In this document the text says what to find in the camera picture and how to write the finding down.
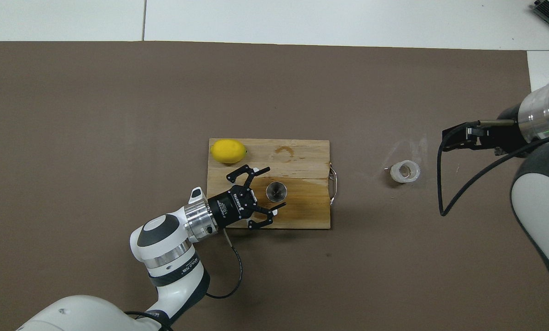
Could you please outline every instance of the cable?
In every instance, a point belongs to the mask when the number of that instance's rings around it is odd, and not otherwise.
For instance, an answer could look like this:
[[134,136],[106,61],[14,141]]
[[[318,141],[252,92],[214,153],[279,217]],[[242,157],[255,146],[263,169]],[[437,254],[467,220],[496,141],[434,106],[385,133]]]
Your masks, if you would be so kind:
[[170,325],[166,325],[164,324],[160,318],[158,318],[157,316],[154,316],[152,314],[148,314],[148,313],[145,313],[145,312],[136,312],[136,311],[132,311],[132,310],[129,310],[127,312],[124,312],[126,315],[138,315],[138,316],[142,316],[142,317],[145,317],[145,318],[149,318],[149,319],[152,319],[154,320],[156,323],[159,323],[161,326],[162,326],[162,329],[166,330],[166,331],[174,331],[172,329],[172,327],[170,327]]
[[516,149],[512,153],[509,153],[508,155],[505,155],[501,159],[498,159],[497,161],[489,164],[487,167],[483,168],[480,172],[478,172],[476,175],[474,175],[468,182],[466,182],[463,187],[460,188],[460,190],[455,194],[455,196],[452,198],[452,200],[448,203],[446,208],[444,209],[442,204],[442,149],[444,148],[444,145],[449,140],[451,136],[456,134],[458,131],[464,130],[468,126],[478,126],[480,124],[479,121],[476,122],[466,122],[463,124],[460,124],[450,132],[448,132],[444,138],[442,138],[442,143],[440,143],[440,147],[438,148],[438,157],[436,160],[436,181],[438,185],[438,209],[440,211],[441,216],[446,216],[449,211],[451,211],[452,207],[455,205],[455,203],[458,201],[461,195],[472,185],[474,182],[476,182],[479,178],[481,178],[484,174],[487,174],[487,172],[491,171],[493,168],[497,167],[498,165],[504,163],[505,161],[508,161],[509,159],[512,159],[513,157],[516,157],[517,155],[520,155],[521,153],[528,151],[529,149],[534,149],[540,145],[544,145],[546,143],[549,143],[549,137],[544,138],[541,140],[533,141],[519,149]]
[[230,247],[234,251],[234,254],[236,254],[236,258],[238,259],[238,264],[240,265],[240,277],[238,278],[238,282],[236,284],[236,287],[234,287],[234,289],[226,295],[216,296],[216,295],[212,295],[212,294],[209,294],[209,293],[205,293],[205,295],[207,295],[208,297],[211,297],[213,299],[226,299],[227,297],[230,297],[232,294],[234,294],[237,291],[240,284],[241,284],[241,277],[243,275],[243,268],[242,268],[242,265],[241,265],[240,255],[238,254],[238,252],[236,250],[236,247],[234,247],[234,245],[232,245],[232,242],[230,241],[230,237],[228,237],[228,233],[226,232],[225,228],[223,229],[223,235],[226,236],[226,239],[228,240],[228,244],[230,245]]

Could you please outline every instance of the lemon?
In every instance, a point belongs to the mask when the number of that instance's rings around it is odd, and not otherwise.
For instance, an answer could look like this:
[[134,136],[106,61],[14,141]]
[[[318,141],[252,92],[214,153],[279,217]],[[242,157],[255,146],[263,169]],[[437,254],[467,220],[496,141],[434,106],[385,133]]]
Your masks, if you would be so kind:
[[236,163],[246,156],[244,144],[234,139],[217,140],[209,149],[217,162]]

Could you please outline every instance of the cutting board handle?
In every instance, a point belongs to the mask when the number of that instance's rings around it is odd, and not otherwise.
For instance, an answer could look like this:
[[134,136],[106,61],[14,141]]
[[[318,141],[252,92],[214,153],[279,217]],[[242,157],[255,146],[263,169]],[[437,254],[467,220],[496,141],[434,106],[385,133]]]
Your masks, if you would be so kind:
[[334,204],[334,199],[336,198],[336,193],[338,192],[338,174],[336,170],[332,167],[332,163],[330,162],[330,174],[328,175],[328,179],[334,182],[334,193],[330,197],[330,205]]

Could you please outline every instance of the wood grain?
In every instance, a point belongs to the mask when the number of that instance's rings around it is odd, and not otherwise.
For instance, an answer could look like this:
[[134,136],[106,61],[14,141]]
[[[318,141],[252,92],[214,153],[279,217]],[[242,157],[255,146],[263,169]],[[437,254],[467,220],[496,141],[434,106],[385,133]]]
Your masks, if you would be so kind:
[[[209,147],[219,138],[211,138]],[[272,225],[267,228],[319,228],[329,229],[330,196],[328,174],[330,168],[330,142],[328,140],[236,139],[246,147],[246,157],[236,164],[217,162],[209,154],[207,163],[207,197],[228,190],[232,184],[226,175],[248,164],[254,168],[270,167],[266,174],[254,178],[252,189],[258,204],[266,208],[277,203],[266,197],[266,187],[272,182],[287,186],[287,205],[279,210]],[[246,176],[236,184],[242,185]],[[254,220],[265,217],[255,213]],[[232,224],[245,228],[246,221]]]

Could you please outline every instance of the white tile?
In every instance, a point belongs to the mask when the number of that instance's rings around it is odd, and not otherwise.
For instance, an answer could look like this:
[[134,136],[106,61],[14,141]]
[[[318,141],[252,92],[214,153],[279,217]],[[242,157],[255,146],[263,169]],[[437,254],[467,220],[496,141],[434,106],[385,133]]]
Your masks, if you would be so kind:
[[530,86],[537,90],[549,83],[549,51],[528,51]]
[[549,50],[531,0],[148,0],[146,40]]
[[0,40],[141,40],[144,0],[0,0]]

